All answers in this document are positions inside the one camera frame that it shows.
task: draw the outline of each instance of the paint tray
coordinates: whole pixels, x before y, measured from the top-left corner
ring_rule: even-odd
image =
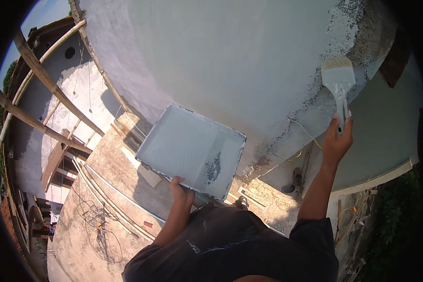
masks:
[[[136,159],[170,180],[224,201],[246,135],[195,112],[170,104],[142,142]]]

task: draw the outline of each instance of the person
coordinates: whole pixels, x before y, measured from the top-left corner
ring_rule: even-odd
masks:
[[[169,186],[174,203],[166,223],[126,264],[124,281],[336,281],[338,260],[326,212],[337,166],[353,142],[352,117],[342,135],[336,134],[337,125],[335,114],[321,168],[289,238],[235,207],[203,207],[190,214],[194,191],[180,187],[184,179],[176,176]]]

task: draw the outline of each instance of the sky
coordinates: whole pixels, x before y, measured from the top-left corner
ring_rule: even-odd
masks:
[[[28,39],[28,33],[32,27],[40,28],[56,20],[67,17],[69,10],[70,6],[68,0],[39,0],[20,26],[23,35]],[[3,60],[2,67],[0,68],[1,90],[3,90],[3,79],[5,78],[9,65],[17,60],[19,56],[20,54],[19,51],[17,51],[16,45],[14,45],[14,42],[11,42],[5,59]]]

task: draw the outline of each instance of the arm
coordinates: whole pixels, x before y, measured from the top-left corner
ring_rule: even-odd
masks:
[[[321,168],[305,194],[298,212],[299,219],[323,219],[326,217],[327,204],[334,183],[337,166],[353,142],[353,119],[345,122],[342,135],[337,135],[338,116],[334,114],[324,138]]]
[[[195,192],[192,189],[182,188],[179,183],[183,180],[185,180],[185,178],[175,176],[169,185],[174,202],[168,218],[166,219],[166,223],[153,242],[155,245],[168,245],[175,240],[186,227]]]

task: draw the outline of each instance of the paint brush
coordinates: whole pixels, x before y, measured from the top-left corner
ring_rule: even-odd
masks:
[[[354,69],[350,59],[343,57],[322,62],[321,78],[323,85],[334,95],[338,114],[337,134],[341,135],[345,120],[348,118],[346,94],[355,84]]]

